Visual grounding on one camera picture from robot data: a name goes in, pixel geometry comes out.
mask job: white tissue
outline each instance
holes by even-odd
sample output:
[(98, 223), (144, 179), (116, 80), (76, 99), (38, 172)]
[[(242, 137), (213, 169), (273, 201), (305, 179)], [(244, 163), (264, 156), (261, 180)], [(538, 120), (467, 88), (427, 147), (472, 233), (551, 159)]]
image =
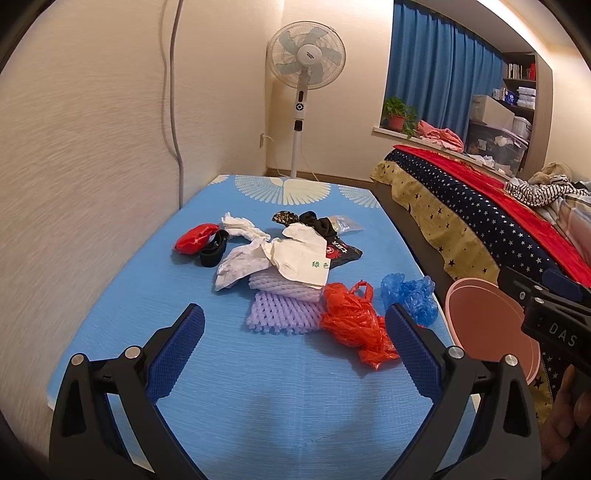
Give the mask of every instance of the white tissue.
[(255, 227), (248, 218), (234, 218), (230, 212), (222, 217), (223, 228), (230, 236), (243, 236), (251, 242), (255, 238), (262, 238), (269, 241), (271, 236)]
[(271, 266), (271, 262), (261, 248), (262, 244), (268, 245), (265, 239), (259, 237), (248, 245), (231, 250), (217, 268), (216, 291), (231, 287), (241, 278)]

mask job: fan pole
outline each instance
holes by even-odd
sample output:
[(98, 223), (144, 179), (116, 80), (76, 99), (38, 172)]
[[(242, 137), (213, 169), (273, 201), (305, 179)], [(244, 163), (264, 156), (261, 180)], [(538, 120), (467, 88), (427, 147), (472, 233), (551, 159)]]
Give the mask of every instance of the fan pole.
[(291, 149), (291, 178), (297, 177), (297, 159), (298, 151), (301, 147), (301, 131), (304, 128), (304, 118), (306, 118), (306, 100), (308, 98), (308, 69), (300, 73), (297, 90), (295, 92), (294, 104), (294, 144)]

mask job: bed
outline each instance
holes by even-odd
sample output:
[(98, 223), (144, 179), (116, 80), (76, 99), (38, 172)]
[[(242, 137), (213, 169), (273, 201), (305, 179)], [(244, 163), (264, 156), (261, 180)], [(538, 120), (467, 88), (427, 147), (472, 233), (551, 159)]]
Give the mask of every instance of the bed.
[[(501, 265), (539, 283), (542, 273), (553, 269), (591, 285), (591, 268), (571, 243), (504, 192), (500, 181), (466, 163), (398, 145), (378, 163), (371, 178), (379, 201), (394, 215), (392, 221), (405, 226), (403, 235), (411, 248), (416, 246), (415, 256), (422, 257), (419, 263), (426, 274), (441, 279), (436, 290), (440, 301), (459, 278), (496, 283)], [(551, 348), (541, 348), (542, 366), (530, 385), (540, 422), (568, 366)]]
[[(384, 313), (379, 285), (385, 274), (423, 276), (367, 190), (220, 176), (158, 230), (104, 291), (55, 370), (47, 390), (49, 404), (54, 404), (74, 354), (84, 352), (91, 360), (118, 356), (129, 345), (143, 345), (195, 302), (206, 314), (205, 334), (172, 395), (160, 400), (158, 408), (209, 478), (382, 478), (432, 405), (418, 394), (404, 366), (392, 361), (375, 372), (326, 332), (255, 333), (245, 326), (255, 294), (246, 279), (215, 292), (215, 269), (171, 251), (185, 231), (218, 223), (226, 212), (278, 236), (282, 227), (271, 218), (279, 210), (347, 215), (363, 226), (363, 231), (342, 236), (363, 256), (330, 270), (329, 282), (348, 287), (361, 279), (370, 282), (379, 314)], [(226, 254), (245, 243), (231, 239)], [(451, 344), (441, 313), (431, 328)], [(148, 467), (118, 398), (111, 402), (132, 458)], [(457, 459), (474, 414), (470, 403), (442, 466)]]

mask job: red flower pot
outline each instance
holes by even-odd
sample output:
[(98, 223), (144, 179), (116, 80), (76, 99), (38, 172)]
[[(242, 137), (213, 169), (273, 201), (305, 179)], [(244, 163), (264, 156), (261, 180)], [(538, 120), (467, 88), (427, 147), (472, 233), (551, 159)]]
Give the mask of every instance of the red flower pot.
[(397, 132), (400, 132), (404, 126), (405, 120), (406, 119), (403, 116), (395, 115), (388, 119), (388, 126), (391, 130), (396, 130)]

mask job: baseboard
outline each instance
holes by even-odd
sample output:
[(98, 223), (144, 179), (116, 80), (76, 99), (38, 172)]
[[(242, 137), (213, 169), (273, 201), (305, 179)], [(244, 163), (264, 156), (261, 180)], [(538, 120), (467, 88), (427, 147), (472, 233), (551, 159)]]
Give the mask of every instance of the baseboard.
[[(278, 177), (278, 176), (290, 176), (289, 170), (283, 170), (282, 168), (278, 170), (275, 168), (268, 168), (267, 173), (265, 174), (267, 177)], [(297, 175), (301, 179), (306, 180), (315, 180), (314, 176), (308, 171), (301, 171), (298, 170)], [(372, 181), (365, 181), (365, 180), (356, 180), (356, 179), (347, 179), (345, 177), (335, 177), (333, 175), (324, 175), (322, 173), (317, 173), (316, 176), (318, 180), (323, 181), (325, 183), (334, 183), (336, 185), (347, 185), (348, 187), (358, 187), (360, 189), (371, 190), (374, 186)]]

